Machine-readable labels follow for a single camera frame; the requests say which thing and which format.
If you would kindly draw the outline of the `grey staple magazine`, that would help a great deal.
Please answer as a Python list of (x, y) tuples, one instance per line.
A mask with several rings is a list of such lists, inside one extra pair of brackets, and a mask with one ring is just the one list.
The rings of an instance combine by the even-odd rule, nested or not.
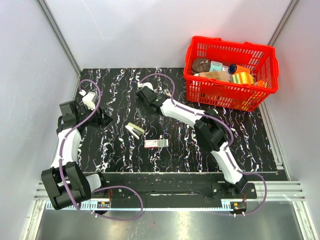
[(164, 93), (166, 96), (168, 96), (169, 98), (172, 96), (172, 95), (171, 95), (171, 92), (170, 92), (167, 88), (163, 90), (163, 93)]

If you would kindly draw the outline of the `staple box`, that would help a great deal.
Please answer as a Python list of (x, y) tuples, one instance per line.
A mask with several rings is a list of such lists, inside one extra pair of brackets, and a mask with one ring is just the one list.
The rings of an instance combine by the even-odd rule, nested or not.
[(169, 146), (168, 139), (153, 139), (153, 140), (144, 141), (145, 148), (165, 148), (168, 146)]

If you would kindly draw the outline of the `blue capped orange bottle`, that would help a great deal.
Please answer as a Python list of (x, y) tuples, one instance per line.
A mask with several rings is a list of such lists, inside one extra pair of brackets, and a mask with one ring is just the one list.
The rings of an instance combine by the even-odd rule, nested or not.
[(228, 67), (228, 73), (231, 75), (242, 73), (242, 72), (250, 74), (251, 70), (247, 67), (244, 67), (235, 63), (231, 64)]

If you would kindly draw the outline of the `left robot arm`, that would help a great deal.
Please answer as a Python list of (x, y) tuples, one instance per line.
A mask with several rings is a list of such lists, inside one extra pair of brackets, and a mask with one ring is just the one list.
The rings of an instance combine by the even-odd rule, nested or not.
[(78, 165), (78, 149), (86, 127), (104, 129), (113, 119), (102, 107), (93, 112), (76, 101), (59, 105), (61, 116), (57, 119), (58, 146), (49, 169), (43, 170), (41, 180), (55, 210), (79, 205), (90, 200), (92, 193), (103, 198), (108, 185), (100, 172), (85, 176)]

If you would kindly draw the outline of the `aluminium rail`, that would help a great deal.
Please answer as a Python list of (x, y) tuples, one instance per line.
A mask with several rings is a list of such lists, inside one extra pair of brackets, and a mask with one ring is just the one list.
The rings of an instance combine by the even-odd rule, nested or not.
[[(218, 181), (129, 181), (127, 186), (141, 196), (197, 196), (236, 199), (227, 193), (224, 182)], [(297, 181), (249, 181), (243, 193), (248, 200), (267, 201), (304, 201), (305, 196)]]

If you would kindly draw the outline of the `brown round item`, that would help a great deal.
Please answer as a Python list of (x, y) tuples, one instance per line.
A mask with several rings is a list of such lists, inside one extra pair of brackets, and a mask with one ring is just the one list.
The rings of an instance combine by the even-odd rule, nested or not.
[(194, 73), (208, 72), (211, 67), (211, 61), (208, 58), (196, 58), (191, 66)]

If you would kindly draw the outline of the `white stapler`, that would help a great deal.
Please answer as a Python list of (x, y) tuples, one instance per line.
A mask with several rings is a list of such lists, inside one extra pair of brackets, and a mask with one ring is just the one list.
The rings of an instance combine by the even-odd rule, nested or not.
[(126, 130), (133, 135), (134, 138), (136, 138), (137, 140), (139, 140), (144, 134), (145, 134), (145, 130), (138, 127), (137, 125), (129, 122), (126, 126), (125, 126)]

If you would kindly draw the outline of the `cardboard box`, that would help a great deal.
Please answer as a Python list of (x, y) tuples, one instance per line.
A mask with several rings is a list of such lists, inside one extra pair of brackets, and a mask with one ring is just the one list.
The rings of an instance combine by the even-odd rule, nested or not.
[(195, 77), (204, 77), (208, 79), (215, 79), (222, 82), (229, 82), (230, 75), (225, 71), (210, 71), (210, 72), (200, 72), (194, 74)]

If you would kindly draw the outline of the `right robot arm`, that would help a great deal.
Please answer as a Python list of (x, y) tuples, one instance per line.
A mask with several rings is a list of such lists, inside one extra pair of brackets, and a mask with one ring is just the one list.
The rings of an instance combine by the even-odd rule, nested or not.
[(146, 84), (138, 85), (136, 95), (155, 113), (193, 128), (199, 148), (211, 153), (222, 170), (224, 180), (228, 184), (228, 194), (233, 198), (239, 198), (245, 193), (248, 181), (229, 148), (227, 126), (218, 119), (215, 111), (204, 111), (180, 104), (165, 94), (156, 94), (153, 88)]

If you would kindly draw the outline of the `green orange box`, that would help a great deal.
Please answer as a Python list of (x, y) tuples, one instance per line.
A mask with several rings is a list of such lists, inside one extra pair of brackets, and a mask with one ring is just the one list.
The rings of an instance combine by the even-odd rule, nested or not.
[(253, 85), (254, 77), (247, 72), (239, 72), (232, 75), (232, 82), (240, 85)]

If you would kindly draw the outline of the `teal small box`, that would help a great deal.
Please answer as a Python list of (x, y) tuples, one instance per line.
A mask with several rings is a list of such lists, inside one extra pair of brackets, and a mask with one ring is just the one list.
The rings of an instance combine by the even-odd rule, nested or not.
[(210, 62), (209, 72), (220, 72), (222, 70), (223, 70), (223, 64), (221, 62), (217, 62), (213, 60)]

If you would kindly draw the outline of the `red plastic basket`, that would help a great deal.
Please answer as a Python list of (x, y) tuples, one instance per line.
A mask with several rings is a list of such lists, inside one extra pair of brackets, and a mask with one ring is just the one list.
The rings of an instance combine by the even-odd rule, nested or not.
[[(197, 58), (220, 62), (222, 71), (227, 73), (231, 64), (249, 68), (254, 84), (233, 83), (229, 73), (229, 82), (194, 76), (198, 73), (192, 71), (192, 64)], [(194, 36), (186, 52), (183, 76), (188, 101), (252, 112), (279, 88), (276, 49), (269, 45)]]

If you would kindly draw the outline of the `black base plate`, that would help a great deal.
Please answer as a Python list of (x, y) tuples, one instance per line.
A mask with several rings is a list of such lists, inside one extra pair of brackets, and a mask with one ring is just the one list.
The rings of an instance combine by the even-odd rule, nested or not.
[(182, 181), (182, 182), (110, 182), (107, 187), (127, 190), (128, 188), (142, 195), (176, 195), (176, 196), (202, 196), (214, 199), (247, 199), (257, 198), (253, 183), (247, 183), (242, 190), (225, 182), (210, 181)]

